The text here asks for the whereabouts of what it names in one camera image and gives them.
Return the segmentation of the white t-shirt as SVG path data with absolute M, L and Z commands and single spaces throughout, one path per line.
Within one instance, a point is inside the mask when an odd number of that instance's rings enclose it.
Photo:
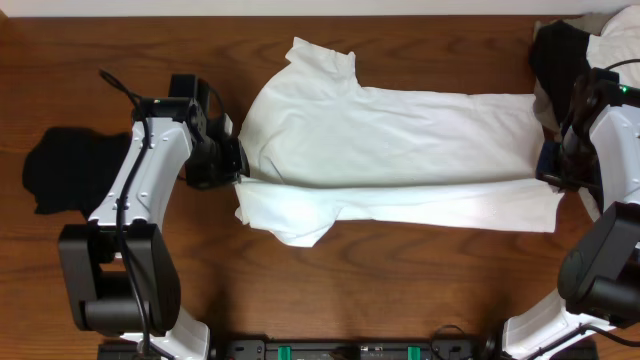
M 534 175 L 531 96 L 364 87 L 353 53 L 299 38 L 286 58 L 239 134 L 243 224 L 295 247 L 350 220 L 554 231 L 561 194 Z

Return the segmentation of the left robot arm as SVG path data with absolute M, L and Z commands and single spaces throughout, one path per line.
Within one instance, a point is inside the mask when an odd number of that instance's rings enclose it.
M 73 321 L 126 342 L 133 359 L 207 359 L 211 332 L 181 304 L 163 220 L 180 173 L 207 190 L 247 174 L 227 114 L 194 98 L 143 100 L 111 188 L 84 224 L 65 226 L 58 249 Z

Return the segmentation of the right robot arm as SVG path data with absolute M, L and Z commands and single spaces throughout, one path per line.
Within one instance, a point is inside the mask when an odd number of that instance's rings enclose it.
M 566 255 L 557 287 L 486 340 L 483 359 L 594 359 L 583 345 L 639 321 L 639 91 L 612 67 L 579 77 L 561 138 L 544 144 L 536 177 L 561 190 L 586 189 L 598 215 Z

